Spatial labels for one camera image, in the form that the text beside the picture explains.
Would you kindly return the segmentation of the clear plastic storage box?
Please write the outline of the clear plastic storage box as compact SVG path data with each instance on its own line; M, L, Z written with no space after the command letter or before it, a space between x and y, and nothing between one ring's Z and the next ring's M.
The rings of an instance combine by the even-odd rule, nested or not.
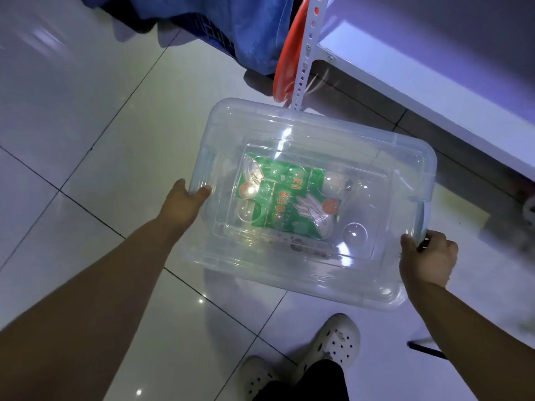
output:
M252 152L342 176L341 207L324 241L253 227L235 188ZM406 298L400 237L429 225L437 156L425 141L311 113L229 98L211 110L190 192L211 196L184 234L184 255L205 268L331 300L391 310Z

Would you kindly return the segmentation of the person's right hand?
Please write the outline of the person's right hand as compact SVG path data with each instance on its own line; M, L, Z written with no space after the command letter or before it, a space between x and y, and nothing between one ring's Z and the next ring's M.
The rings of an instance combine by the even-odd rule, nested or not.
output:
M428 230L427 247L418 249L417 256L401 256L399 268L407 289L429 283L445 288L458 259L458 244L445 234Z

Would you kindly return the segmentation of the red plastic stool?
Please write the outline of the red plastic stool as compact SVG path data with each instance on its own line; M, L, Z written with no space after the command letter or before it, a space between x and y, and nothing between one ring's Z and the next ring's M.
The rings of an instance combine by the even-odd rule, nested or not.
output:
M282 52L280 53L277 68L273 78L272 95L276 102L283 102L290 108L291 95L293 93L293 82L295 80L296 65L298 62L299 48L301 41L296 40L296 24L292 24L296 11L301 5L301 0L294 0L291 15L289 32L284 41Z

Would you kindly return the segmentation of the white shelf board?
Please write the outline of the white shelf board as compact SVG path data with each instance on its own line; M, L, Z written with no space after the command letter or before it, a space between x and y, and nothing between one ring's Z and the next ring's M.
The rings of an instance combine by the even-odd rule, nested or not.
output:
M349 23L322 34L316 48L318 59L535 181L535 124Z

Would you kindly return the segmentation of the green printed package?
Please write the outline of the green printed package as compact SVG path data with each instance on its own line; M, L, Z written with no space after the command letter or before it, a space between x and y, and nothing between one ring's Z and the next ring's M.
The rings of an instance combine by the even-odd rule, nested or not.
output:
M237 215L245 223L326 240L341 207L342 176L247 152L235 188Z

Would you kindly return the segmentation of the person's left hand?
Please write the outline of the person's left hand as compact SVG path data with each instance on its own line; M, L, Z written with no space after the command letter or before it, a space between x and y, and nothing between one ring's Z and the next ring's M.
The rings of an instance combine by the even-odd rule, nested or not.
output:
M185 179L179 179L167 194L156 217L156 222L176 240L194 223L202 207L192 203L189 195Z

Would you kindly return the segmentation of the thin black rod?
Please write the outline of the thin black rod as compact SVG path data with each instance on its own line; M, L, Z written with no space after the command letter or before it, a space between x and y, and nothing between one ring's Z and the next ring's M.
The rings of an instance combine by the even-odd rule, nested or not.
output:
M426 354L428 356L448 360L448 358L438 349L430 348L423 344L423 339L408 341L406 343L407 347L411 350L418 351L420 353Z

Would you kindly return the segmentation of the white perforated metal post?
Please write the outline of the white perforated metal post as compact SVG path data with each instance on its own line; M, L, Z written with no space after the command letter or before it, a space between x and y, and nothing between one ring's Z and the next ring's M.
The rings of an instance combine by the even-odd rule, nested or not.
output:
M301 41L290 108L299 111L307 93L311 66L316 60L319 38L331 0L301 0L292 24L296 24L296 40Z

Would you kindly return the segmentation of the white clog shoe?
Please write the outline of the white clog shoe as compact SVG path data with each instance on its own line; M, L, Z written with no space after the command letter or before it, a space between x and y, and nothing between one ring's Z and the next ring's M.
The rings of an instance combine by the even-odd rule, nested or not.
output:
M298 383L311 366L322 360L334 362L346 373L359 354L360 344L360 331L349 316L342 313L331 316L308 346L291 377L292 384Z
M258 356L247 358L239 370L244 401L253 401L254 397L269 383L280 381L273 366Z

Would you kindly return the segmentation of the blue cloth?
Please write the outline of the blue cloth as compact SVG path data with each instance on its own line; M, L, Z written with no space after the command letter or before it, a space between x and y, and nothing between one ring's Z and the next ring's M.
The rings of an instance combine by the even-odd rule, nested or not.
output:
M262 75L274 75L303 0L81 0L137 33L169 20Z

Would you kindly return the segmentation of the person's left forearm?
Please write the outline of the person's left forearm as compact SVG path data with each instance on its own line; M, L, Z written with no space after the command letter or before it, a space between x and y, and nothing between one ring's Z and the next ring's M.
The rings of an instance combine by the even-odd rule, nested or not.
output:
M0 331L0 401L103 401L187 226L157 217Z

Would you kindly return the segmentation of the black trousers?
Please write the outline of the black trousers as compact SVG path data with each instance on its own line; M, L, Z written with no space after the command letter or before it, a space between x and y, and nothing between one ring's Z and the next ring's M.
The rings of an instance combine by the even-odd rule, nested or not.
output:
M349 394L343 369L325 359L312 364L297 384L269 382L252 401L349 401Z

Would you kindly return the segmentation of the person's right forearm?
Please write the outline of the person's right forearm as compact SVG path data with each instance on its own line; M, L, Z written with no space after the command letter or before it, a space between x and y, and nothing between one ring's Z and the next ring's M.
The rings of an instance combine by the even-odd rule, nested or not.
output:
M436 284L416 282L408 295L478 401L535 401L535 349Z

